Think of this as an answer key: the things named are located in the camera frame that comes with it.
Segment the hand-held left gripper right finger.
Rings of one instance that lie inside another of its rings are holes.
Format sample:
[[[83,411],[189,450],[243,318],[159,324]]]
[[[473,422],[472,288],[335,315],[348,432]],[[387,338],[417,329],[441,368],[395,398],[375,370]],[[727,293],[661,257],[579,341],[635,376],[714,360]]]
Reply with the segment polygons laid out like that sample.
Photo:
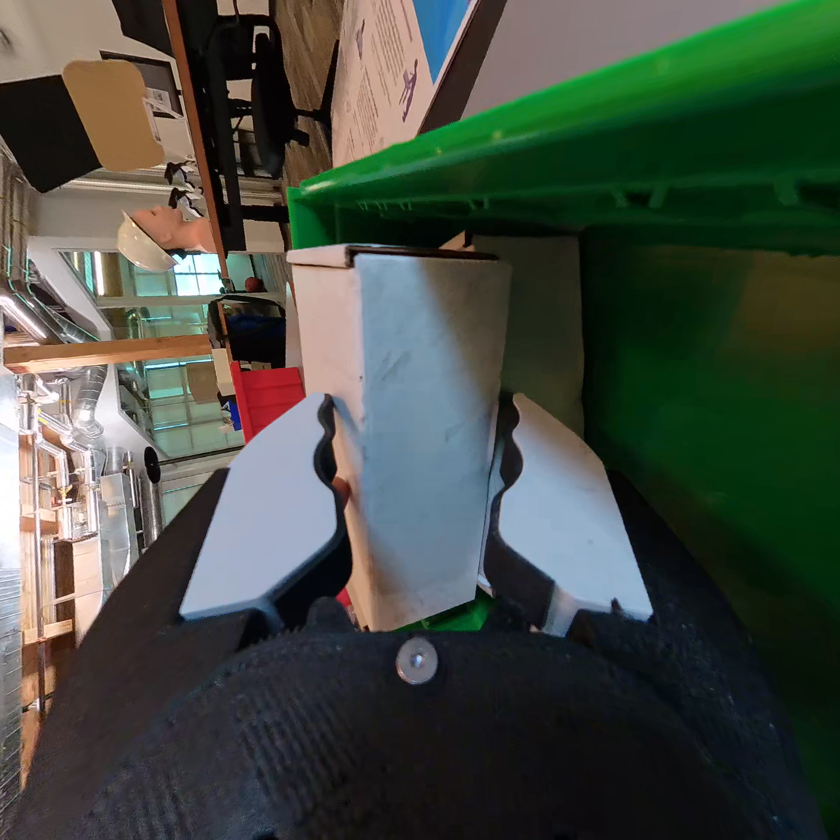
[[[500,404],[482,580],[525,624],[556,637],[581,611],[641,623],[654,613],[602,461],[522,393]]]

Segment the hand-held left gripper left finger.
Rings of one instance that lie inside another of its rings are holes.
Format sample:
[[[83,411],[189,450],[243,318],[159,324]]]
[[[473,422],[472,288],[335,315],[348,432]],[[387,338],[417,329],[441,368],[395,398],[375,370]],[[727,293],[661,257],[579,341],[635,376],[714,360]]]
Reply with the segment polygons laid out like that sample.
[[[353,569],[334,484],[334,403],[305,397],[234,458],[180,604],[187,622],[255,612],[266,624],[352,624]]]

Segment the white cube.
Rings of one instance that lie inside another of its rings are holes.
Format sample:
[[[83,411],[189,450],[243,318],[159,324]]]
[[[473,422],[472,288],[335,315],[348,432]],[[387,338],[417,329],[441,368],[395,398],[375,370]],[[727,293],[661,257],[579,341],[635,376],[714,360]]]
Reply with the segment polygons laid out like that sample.
[[[350,599],[391,631],[473,600],[484,544],[511,267],[444,249],[300,248],[307,394],[331,395],[351,488]]]
[[[462,232],[444,249],[494,255],[511,267],[501,389],[522,393],[585,435],[585,347],[579,239],[490,237]]]

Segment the green plastic bin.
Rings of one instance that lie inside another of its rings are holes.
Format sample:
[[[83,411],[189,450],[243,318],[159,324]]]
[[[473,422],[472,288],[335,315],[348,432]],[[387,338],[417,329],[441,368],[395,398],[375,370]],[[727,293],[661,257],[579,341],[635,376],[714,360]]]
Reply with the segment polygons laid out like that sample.
[[[587,442],[734,607],[838,838],[838,2],[792,2],[288,191],[297,248],[572,235]]]

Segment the red plastic bin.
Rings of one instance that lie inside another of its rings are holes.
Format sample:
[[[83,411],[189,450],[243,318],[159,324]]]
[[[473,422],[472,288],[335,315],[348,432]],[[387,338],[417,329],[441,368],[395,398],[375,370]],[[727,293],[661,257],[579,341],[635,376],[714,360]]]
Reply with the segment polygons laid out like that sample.
[[[230,370],[238,420],[247,444],[305,398],[298,367],[244,371],[234,361]]]

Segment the wooden beam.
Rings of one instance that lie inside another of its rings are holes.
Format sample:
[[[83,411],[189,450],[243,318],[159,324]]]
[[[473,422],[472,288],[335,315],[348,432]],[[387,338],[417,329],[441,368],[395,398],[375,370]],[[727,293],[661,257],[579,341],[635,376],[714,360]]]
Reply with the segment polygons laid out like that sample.
[[[4,352],[3,358],[5,366],[15,373],[39,374],[132,361],[193,358],[210,354],[211,350],[209,338],[202,333],[12,347]]]

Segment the mannequin head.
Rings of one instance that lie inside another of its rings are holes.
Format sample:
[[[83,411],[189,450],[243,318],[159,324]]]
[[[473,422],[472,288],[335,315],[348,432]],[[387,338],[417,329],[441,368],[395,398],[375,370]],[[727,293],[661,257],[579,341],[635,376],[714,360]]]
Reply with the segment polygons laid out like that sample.
[[[163,250],[217,253],[206,217],[186,218],[177,207],[159,205],[134,212],[132,219]]]

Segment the white hard hat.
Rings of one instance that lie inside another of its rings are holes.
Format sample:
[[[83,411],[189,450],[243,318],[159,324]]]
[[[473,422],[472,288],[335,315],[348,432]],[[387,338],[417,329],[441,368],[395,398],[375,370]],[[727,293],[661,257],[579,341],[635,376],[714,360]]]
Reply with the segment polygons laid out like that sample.
[[[146,234],[127,213],[122,214],[117,242],[120,254],[142,270],[165,272],[176,265],[174,257]]]

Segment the black office chair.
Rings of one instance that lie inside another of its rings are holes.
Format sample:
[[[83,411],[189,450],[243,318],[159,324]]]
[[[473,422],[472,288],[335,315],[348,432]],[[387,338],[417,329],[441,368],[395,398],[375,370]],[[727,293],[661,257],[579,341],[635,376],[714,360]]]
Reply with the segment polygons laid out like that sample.
[[[291,94],[277,23],[269,15],[219,15],[208,37],[211,57],[221,60],[227,81],[250,81],[250,99],[230,99],[231,117],[250,117],[259,164],[270,178],[283,176],[287,147],[309,147],[310,136],[298,127],[300,117],[320,123],[325,140],[332,142],[331,106],[340,42],[332,48],[328,77],[317,109],[298,108]]]

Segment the tan rounded board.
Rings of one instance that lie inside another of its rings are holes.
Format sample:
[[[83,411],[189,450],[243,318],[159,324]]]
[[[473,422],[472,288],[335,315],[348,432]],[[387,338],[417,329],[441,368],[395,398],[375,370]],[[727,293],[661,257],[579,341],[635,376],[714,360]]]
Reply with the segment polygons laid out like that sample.
[[[136,172],[166,162],[144,79],[133,63],[78,59],[61,76],[102,169]]]

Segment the black panel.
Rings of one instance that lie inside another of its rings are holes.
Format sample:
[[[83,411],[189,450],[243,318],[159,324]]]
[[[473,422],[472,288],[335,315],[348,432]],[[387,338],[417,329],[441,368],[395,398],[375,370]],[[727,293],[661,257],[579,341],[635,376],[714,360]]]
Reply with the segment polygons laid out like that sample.
[[[3,83],[1,135],[42,194],[102,167],[62,76]]]

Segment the printed sign board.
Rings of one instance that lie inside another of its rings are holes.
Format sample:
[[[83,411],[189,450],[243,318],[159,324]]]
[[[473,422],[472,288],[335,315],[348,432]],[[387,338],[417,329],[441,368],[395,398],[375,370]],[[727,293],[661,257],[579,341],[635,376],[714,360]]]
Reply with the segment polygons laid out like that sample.
[[[458,121],[506,1],[348,1],[332,96],[340,167]]]

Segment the silver ventilation duct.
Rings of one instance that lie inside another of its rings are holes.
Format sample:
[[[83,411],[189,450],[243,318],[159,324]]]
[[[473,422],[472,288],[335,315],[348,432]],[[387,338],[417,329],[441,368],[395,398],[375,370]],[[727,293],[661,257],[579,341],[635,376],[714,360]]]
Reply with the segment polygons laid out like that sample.
[[[2,274],[1,288],[2,309],[6,315],[40,343],[98,341],[89,331],[47,307],[36,297],[27,280]],[[90,364],[76,374],[80,385],[70,420],[72,436],[81,444],[93,445],[103,435],[96,411],[108,370],[107,364]]]

